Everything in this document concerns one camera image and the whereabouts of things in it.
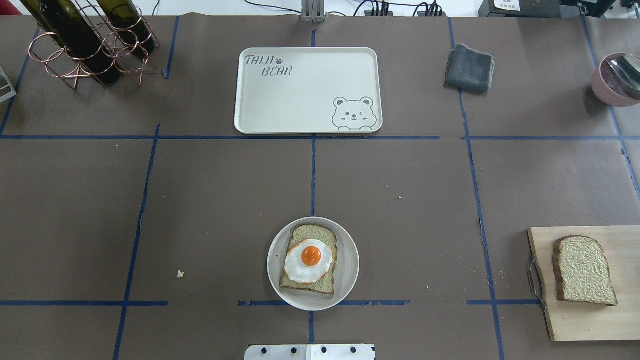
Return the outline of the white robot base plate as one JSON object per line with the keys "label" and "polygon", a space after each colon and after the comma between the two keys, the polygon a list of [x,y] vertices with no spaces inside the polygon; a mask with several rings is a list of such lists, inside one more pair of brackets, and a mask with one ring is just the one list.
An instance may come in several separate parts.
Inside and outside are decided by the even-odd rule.
{"label": "white robot base plate", "polygon": [[375,360],[373,344],[270,344],[251,345],[245,360]]}

